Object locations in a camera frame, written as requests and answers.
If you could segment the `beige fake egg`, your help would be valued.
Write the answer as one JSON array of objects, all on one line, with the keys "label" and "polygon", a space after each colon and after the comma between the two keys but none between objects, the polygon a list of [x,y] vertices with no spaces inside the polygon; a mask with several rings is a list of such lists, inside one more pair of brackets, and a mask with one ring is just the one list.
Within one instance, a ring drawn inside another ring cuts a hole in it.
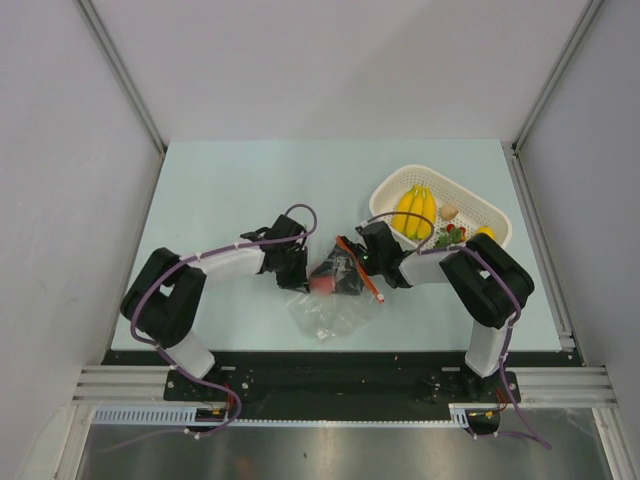
[{"label": "beige fake egg", "polygon": [[445,204],[440,208],[440,217],[444,221],[451,221],[459,214],[459,209],[453,204]]}]

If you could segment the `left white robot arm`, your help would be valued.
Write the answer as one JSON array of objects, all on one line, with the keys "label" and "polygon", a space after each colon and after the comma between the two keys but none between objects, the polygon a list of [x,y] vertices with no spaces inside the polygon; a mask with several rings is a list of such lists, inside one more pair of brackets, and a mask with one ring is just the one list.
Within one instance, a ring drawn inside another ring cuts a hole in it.
[{"label": "left white robot arm", "polygon": [[273,273],[282,289],[308,290],[307,229],[281,214],[270,227],[242,234],[239,241],[201,254],[181,257],[154,250],[129,287],[120,314],[132,335],[145,334],[170,361],[188,373],[186,387],[197,398],[214,397],[221,387],[216,360],[193,332],[206,289],[241,276]]}]

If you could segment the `clear zip top bag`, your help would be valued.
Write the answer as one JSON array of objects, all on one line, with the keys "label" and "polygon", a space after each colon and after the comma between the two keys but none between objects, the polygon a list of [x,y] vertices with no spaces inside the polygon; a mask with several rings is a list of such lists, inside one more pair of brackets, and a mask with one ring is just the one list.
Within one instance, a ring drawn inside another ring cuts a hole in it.
[{"label": "clear zip top bag", "polygon": [[309,288],[307,293],[299,293],[287,302],[287,310],[299,331],[318,342],[353,334],[385,304],[383,293],[360,266],[346,240],[344,236],[336,237],[333,248],[339,247],[352,256],[364,282],[362,293],[358,296],[316,295]]}]

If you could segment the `yellow fake lemon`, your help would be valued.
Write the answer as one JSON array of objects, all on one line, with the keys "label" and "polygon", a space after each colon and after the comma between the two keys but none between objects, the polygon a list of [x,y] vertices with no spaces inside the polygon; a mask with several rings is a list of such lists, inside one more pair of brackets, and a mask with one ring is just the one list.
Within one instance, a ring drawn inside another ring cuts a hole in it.
[{"label": "yellow fake lemon", "polygon": [[484,234],[484,235],[488,236],[489,238],[491,238],[492,240],[496,239],[495,232],[488,226],[481,226],[480,228],[478,228],[476,230],[475,234],[476,235]]}]

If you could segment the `yellow fake bananas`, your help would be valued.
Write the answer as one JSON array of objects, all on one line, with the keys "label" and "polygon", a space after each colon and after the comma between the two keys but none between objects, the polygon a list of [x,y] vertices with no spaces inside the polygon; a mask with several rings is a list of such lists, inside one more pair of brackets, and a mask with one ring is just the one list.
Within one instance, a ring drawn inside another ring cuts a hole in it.
[{"label": "yellow fake bananas", "polygon": [[430,189],[414,185],[398,202],[392,227],[410,240],[427,239],[434,230],[437,205]]}]

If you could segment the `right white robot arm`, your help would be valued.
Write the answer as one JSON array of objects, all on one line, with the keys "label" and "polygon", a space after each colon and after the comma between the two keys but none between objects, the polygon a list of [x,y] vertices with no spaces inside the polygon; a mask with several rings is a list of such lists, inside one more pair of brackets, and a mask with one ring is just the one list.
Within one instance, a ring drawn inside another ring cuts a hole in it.
[{"label": "right white robot arm", "polygon": [[310,273],[316,294],[359,296],[368,292],[382,304],[372,278],[392,289],[449,284],[474,320],[461,376],[463,393],[484,401],[497,389],[495,373],[504,367],[512,329],[535,286],[531,276],[484,233],[457,245],[403,248],[383,221],[356,229],[358,242],[338,236],[325,260]]}]

